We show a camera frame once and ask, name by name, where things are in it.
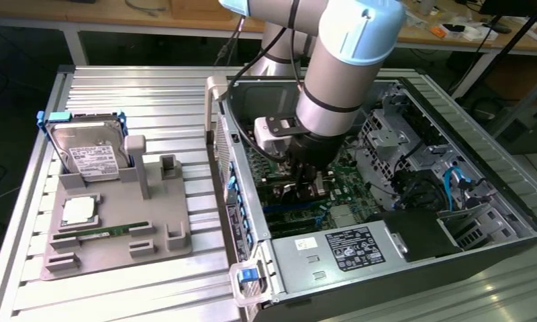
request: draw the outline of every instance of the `white barcode sticker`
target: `white barcode sticker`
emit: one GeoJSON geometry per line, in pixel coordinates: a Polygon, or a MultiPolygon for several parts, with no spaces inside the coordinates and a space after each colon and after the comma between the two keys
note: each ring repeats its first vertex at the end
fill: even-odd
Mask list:
{"type": "Polygon", "coordinates": [[[295,240],[298,250],[308,250],[318,247],[316,239],[314,237],[295,240]]]}
{"type": "Polygon", "coordinates": [[[71,148],[69,153],[82,176],[103,176],[119,173],[112,146],[71,148]]]}

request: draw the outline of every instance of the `green circuit board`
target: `green circuit board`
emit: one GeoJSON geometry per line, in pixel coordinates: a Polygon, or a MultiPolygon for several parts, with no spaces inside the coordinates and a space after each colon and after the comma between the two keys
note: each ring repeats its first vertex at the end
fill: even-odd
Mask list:
{"type": "Polygon", "coordinates": [[[275,204],[270,187],[291,179],[288,167],[270,161],[252,149],[247,150],[247,157],[274,238],[346,227],[347,221],[340,223],[340,220],[335,220],[334,217],[335,210],[342,209],[339,206],[347,206],[351,210],[354,216],[350,216],[348,223],[354,222],[354,224],[367,222],[367,218],[380,212],[375,197],[366,188],[366,181],[356,169],[350,150],[343,150],[330,165],[324,180],[331,191],[330,196],[302,209],[287,211],[267,211],[267,209],[275,210],[275,206],[278,209],[280,207],[275,204]]]}

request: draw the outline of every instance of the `orange object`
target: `orange object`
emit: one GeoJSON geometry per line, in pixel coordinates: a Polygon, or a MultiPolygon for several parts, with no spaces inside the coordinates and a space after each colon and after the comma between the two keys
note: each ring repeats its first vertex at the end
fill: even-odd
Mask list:
{"type": "Polygon", "coordinates": [[[435,25],[430,31],[440,38],[444,38],[446,35],[448,34],[439,25],[435,25]]]}
{"type": "Polygon", "coordinates": [[[171,14],[175,19],[186,20],[231,20],[234,13],[219,0],[171,0],[171,14]]]}

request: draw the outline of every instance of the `aluminum extrusion table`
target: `aluminum extrusion table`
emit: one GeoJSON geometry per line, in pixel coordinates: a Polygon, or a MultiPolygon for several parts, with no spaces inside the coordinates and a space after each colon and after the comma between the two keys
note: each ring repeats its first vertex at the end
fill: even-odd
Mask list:
{"type": "MultiPolygon", "coordinates": [[[[0,321],[238,321],[228,260],[208,168],[206,78],[238,68],[78,67],[56,78],[48,112],[128,115],[131,134],[148,138],[146,161],[176,153],[184,164],[194,253],[184,258],[44,282],[41,254],[60,161],[39,135],[0,253],[0,321]]],[[[537,184],[491,136],[414,70],[404,76],[472,143],[537,213],[537,184]]],[[[537,318],[537,246],[471,279],[328,321],[528,321],[537,318]]]]}

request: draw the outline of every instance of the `hard drive label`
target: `hard drive label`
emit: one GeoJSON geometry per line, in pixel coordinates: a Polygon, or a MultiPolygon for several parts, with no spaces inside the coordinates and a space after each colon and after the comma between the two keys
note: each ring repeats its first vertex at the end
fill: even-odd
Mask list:
{"type": "Polygon", "coordinates": [[[386,262],[368,227],[328,233],[326,239],[343,272],[386,262]]]}
{"type": "Polygon", "coordinates": [[[102,176],[119,172],[112,146],[71,148],[69,153],[82,176],[102,176]]]}

